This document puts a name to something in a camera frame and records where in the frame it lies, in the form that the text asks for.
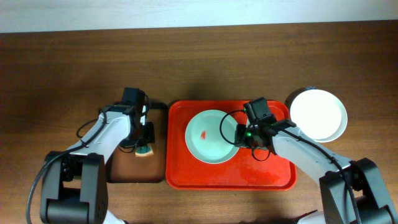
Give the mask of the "green and yellow sponge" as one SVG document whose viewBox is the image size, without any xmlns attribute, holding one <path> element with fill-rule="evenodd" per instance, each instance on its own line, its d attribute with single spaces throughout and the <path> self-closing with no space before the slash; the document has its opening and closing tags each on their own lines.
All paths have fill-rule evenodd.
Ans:
<svg viewBox="0 0 398 224">
<path fill-rule="evenodd" d="M 152 147 L 147 145 L 147 146 L 137 147 L 135 150 L 135 155 L 136 157 L 149 157 L 153 156 L 154 152 L 152 150 Z"/>
</svg>

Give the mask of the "light green plate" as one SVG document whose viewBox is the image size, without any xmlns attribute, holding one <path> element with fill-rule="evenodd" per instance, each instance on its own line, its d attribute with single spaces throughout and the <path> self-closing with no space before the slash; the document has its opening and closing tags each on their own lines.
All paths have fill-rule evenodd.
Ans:
<svg viewBox="0 0 398 224">
<path fill-rule="evenodd" d="M 237 121 L 224 111 L 206 110 L 195 115 L 185 130 L 190 153 L 207 164 L 220 164 L 232 159 L 239 147 L 234 145 Z"/>
</svg>

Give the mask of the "white plate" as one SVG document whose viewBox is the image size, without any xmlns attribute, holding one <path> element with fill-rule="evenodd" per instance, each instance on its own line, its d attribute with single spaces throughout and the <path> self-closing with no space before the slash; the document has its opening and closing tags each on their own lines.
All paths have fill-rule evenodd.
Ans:
<svg viewBox="0 0 398 224">
<path fill-rule="evenodd" d="M 316 142 L 338 139 L 348 125 L 344 104 L 334 94 L 320 89 L 305 89 L 289 105 L 290 118 Z"/>
</svg>

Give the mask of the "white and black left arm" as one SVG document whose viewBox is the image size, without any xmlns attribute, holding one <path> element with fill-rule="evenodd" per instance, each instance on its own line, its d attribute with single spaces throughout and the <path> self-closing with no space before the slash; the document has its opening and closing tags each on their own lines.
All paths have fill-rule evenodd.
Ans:
<svg viewBox="0 0 398 224">
<path fill-rule="evenodd" d="M 43 223 L 123 223 L 108 208 L 106 163 L 118 147 L 151 152 L 149 106 L 116 103 L 101 108 L 93 127 L 66 151 L 52 151 L 35 181 L 42 182 Z"/>
</svg>

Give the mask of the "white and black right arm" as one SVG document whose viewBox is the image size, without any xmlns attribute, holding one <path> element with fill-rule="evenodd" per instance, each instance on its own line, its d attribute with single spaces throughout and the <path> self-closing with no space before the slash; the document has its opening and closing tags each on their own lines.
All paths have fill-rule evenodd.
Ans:
<svg viewBox="0 0 398 224">
<path fill-rule="evenodd" d="M 297 223 L 397 223 L 397 212 L 377 165 L 341 156 L 306 136 L 288 119 L 237 126 L 236 145 L 287 159 L 319 187 L 323 209 Z"/>
</svg>

